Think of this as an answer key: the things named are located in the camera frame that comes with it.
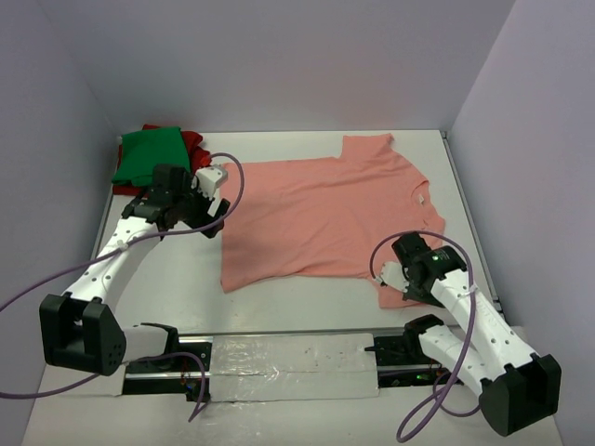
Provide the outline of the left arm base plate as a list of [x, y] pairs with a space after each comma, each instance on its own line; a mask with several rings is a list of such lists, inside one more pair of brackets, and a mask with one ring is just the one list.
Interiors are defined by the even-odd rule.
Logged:
[[[184, 335], [179, 339], [178, 350], [191, 353], [201, 360], [205, 369], [205, 390], [202, 402], [210, 401], [209, 366], [213, 345], [212, 336]], [[196, 402], [202, 385], [198, 362], [188, 356], [159, 361], [135, 361], [126, 366], [122, 394], [183, 395], [187, 402]]]

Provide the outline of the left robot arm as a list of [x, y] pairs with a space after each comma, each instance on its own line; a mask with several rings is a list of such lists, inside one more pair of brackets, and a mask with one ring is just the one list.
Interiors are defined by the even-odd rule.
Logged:
[[175, 368], [182, 348], [176, 328], [155, 322], [123, 327], [114, 312], [127, 285], [150, 251], [178, 223], [186, 232], [212, 239], [224, 227], [230, 208], [222, 199], [209, 211], [228, 178], [218, 165], [195, 173], [173, 164], [159, 164], [152, 182], [126, 205], [108, 243], [94, 263], [61, 295], [48, 295], [39, 317], [46, 363], [109, 376], [144, 358], [161, 370]]

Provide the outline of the pink t shirt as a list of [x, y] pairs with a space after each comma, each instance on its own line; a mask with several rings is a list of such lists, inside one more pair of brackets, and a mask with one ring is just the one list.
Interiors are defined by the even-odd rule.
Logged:
[[424, 230], [439, 247], [430, 182], [391, 143], [345, 136], [338, 157], [226, 163], [220, 194], [240, 202], [222, 231], [223, 291], [288, 276], [370, 281], [369, 268], [393, 258], [378, 243], [396, 232]]

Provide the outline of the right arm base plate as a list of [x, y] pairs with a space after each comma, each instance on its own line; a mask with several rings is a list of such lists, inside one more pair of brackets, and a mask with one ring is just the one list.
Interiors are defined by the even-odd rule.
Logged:
[[404, 335], [375, 335], [364, 350], [376, 359], [380, 388], [431, 387], [448, 373], [441, 363], [414, 351]]

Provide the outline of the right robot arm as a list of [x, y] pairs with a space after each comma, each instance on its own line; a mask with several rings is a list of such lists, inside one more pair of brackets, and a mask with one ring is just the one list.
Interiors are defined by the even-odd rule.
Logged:
[[427, 232], [400, 236], [391, 246], [406, 282], [405, 298], [449, 312], [464, 338], [430, 314], [404, 327], [403, 350], [412, 362], [437, 361], [477, 397], [488, 425], [509, 436], [558, 411], [562, 368], [540, 355], [506, 323], [477, 288], [468, 255], [453, 241], [437, 249]]

